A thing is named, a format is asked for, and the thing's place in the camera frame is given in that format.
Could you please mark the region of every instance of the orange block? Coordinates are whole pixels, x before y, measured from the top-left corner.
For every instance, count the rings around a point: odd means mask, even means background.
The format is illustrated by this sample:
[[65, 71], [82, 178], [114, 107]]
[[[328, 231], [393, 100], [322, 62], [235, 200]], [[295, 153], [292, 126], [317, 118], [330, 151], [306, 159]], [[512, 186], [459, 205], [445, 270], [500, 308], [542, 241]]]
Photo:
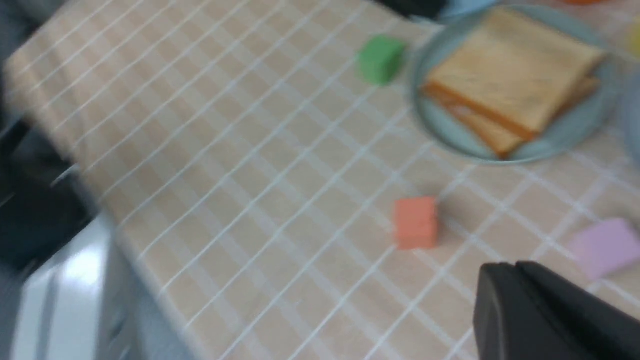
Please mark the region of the orange block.
[[397, 200], [394, 217], [399, 250], [436, 247], [438, 214], [434, 198], [414, 197]]

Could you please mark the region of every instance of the foam cube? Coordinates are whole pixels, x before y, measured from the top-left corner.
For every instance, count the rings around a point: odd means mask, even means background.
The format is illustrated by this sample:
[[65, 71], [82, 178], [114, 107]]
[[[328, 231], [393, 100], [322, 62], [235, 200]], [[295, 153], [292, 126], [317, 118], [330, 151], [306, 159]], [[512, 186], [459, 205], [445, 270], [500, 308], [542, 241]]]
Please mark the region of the foam cube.
[[362, 77], [377, 85], [391, 81], [402, 64], [404, 43], [398, 39], [378, 35], [371, 38], [358, 54]]
[[592, 281], [640, 260], [640, 238], [631, 224], [621, 218], [578, 233], [568, 247]]
[[430, 249], [437, 245], [438, 216], [434, 198], [397, 200], [394, 220], [399, 250]]

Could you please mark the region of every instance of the black object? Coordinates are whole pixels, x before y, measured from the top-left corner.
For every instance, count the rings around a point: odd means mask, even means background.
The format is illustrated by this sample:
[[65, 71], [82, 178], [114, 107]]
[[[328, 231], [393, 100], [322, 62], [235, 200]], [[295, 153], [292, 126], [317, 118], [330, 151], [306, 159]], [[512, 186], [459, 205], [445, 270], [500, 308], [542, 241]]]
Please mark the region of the black object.
[[402, 17], [424, 17], [435, 20], [448, 0], [375, 0]]
[[481, 360], [640, 359], [640, 322], [540, 264], [485, 264], [477, 292]]
[[0, 265], [36, 270], [90, 221], [70, 162], [22, 119], [0, 138]]

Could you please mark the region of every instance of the yellow object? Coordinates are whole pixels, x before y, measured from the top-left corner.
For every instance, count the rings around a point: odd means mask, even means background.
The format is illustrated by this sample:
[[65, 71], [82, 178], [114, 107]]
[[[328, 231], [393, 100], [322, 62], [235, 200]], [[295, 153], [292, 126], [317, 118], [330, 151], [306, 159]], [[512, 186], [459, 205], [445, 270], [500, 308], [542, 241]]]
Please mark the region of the yellow object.
[[631, 24], [628, 36], [629, 52], [640, 57], [640, 17]]
[[533, 140], [604, 56], [518, 11], [496, 7], [429, 74], [427, 88]]

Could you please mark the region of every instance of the grid pattern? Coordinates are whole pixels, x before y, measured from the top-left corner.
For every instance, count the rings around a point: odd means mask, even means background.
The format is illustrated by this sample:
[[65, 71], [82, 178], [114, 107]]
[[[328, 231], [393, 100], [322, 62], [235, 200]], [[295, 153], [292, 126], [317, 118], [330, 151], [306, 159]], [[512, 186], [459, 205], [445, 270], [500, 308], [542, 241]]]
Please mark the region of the grid pattern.
[[[537, 3], [614, 47], [640, 12]], [[640, 221], [615, 124], [552, 160], [479, 167], [414, 126], [406, 70], [386, 88], [356, 77], [372, 34], [417, 47], [437, 30], [361, 0], [82, 0], [12, 59], [14, 94], [202, 359], [476, 359], [487, 261], [538, 260], [640, 318], [638, 267], [589, 283], [565, 247]], [[393, 202], [418, 195], [440, 202], [440, 246], [395, 251]]]

